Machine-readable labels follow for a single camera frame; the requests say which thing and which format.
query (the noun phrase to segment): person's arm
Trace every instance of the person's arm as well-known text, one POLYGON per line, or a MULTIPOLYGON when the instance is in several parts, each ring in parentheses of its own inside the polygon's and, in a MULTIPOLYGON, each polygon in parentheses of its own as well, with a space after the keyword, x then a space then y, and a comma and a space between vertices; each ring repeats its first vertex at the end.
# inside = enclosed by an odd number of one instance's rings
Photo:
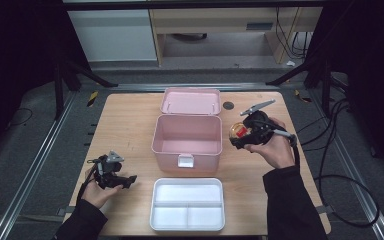
POLYGON ((71 216, 59 227, 54 239, 57 240, 95 240, 107 222, 107 218, 99 210, 110 197, 120 191, 123 186, 102 189, 95 181, 87 184, 85 191, 77 203, 71 216))
POLYGON ((60 226, 53 239, 95 240, 107 222, 102 212, 81 199, 71 216, 60 226))
MULTIPOLYGON (((285 124, 272 120, 285 128, 285 124)), ((269 240, 327 239, 320 217, 295 166, 289 141, 274 134, 265 145, 245 145, 275 169, 263 176, 269 240)))
POLYGON ((296 166, 264 175, 269 240, 327 239, 296 166))

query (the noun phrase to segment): pink box lid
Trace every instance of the pink box lid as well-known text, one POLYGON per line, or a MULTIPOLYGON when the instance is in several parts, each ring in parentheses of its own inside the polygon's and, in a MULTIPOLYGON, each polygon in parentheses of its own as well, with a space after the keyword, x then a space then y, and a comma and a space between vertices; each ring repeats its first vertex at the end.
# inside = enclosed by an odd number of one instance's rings
POLYGON ((166 114, 218 115, 220 111, 220 91, 209 88, 167 88, 161 104, 166 114))

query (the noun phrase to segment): divided food tray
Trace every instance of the divided food tray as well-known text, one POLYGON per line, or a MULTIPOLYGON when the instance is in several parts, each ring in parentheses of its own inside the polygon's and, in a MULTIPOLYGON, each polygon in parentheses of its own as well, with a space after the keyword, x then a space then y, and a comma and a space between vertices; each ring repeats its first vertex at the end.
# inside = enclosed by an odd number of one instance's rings
POLYGON ((161 178, 155 182, 150 225, 156 231, 219 231, 223 187, 216 178, 161 178))

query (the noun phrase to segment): human hand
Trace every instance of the human hand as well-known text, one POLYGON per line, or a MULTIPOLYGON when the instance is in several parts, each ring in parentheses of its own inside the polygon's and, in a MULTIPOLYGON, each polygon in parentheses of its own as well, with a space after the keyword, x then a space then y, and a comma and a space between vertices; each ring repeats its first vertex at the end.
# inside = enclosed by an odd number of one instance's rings
MULTIPOLYGON (((89 175, 90 171, 91 169, 86 171, 86 176, 89 175)), ((102 189, 99 187, 98 183, 96 183, 95 179, 93 179, 86 186, 86 189, 82 195, 82 199, 88 201, 97 208, 101 208, 108 201, 108 199, 114 196, 122 188, 123 186, 118 185, 114 188, 102 189)))
MULTIPOLYGON (((282 121, 276 118, 270 119, 285 128, 285 123, 282 121)), ((244 148, 251 153, 259 153, 274 168, 280 169, 295 165, 291 146, 288 139, 284 136, 273 134, 270 141, 265 145, 246 144, 244 148)))

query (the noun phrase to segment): wooden table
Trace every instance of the wooden table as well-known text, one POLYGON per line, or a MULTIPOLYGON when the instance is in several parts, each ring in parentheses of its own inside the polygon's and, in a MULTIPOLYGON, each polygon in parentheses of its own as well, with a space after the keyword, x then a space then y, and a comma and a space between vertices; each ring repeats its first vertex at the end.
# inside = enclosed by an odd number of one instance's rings
MULTIPOLYGON (((208 173, 169 173, 158 168, 151 149, 156 120, 161 115, 160 104, 163 93, 112 94, 104 106, 85 163, 79 175, 78 183, 70 202, 74 206, 84 172, 92 165, 86 163, 110 150, 125 158, 119 175, 138 175, 136 183, 130 189, 123 189, 110 199, 101 209, 109 221, 102 235, 111 236, 150 236, 150 235, 267 235, 267 195, 264 191, 262 176, 273 168, 258 154, 246 150, 237 150, 230 144, 228 130, 232 124, 244 117, 241 111, 256 103, 270 99, 276 102, 264 111, 286 124, 289 132, 295 129, 286 108, 283 97, 276 92, 222 92, 221 103, 234 103, 233 110, 222 109, 223 151, 218 171, 208 173), (155 181, 163 177, 215 177, 223 184, 226 225, 220 232, 155 232, 149 224, 152 192, 155 181)), ((305 186, 315 206, 321 201, 312 179, 307 161, 299 147, 301 155, 301 174, 305 186)), ((327 233, 330 224, 326 214, 321 219, 327 233)))

